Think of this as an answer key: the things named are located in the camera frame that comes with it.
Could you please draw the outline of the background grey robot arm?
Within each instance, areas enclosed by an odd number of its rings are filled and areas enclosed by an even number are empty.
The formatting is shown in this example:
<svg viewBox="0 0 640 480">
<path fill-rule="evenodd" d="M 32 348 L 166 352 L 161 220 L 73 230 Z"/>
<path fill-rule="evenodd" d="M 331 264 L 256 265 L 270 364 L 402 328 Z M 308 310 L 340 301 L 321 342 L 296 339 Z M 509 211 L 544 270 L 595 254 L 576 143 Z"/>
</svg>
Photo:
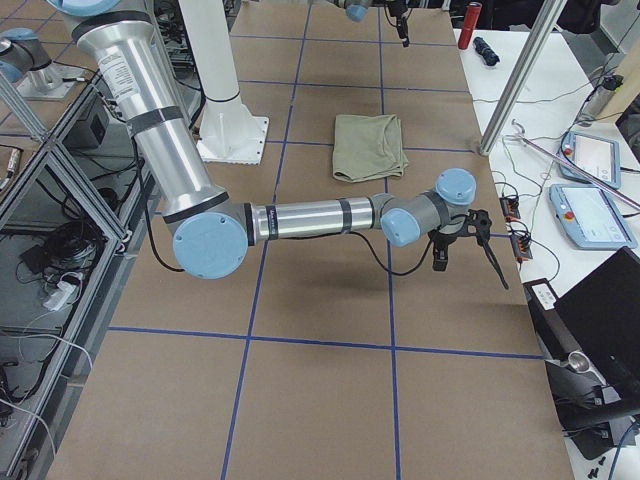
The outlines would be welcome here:
<svg viewBox="0 0 640 480">
<path fill-rule="evenodd" d="M 1 73 L 23 98 L 31 100 L 62 100 L 86 79 L 82 67 L 55 64 L 28 28 L 1 33 Z"/>
</svg>

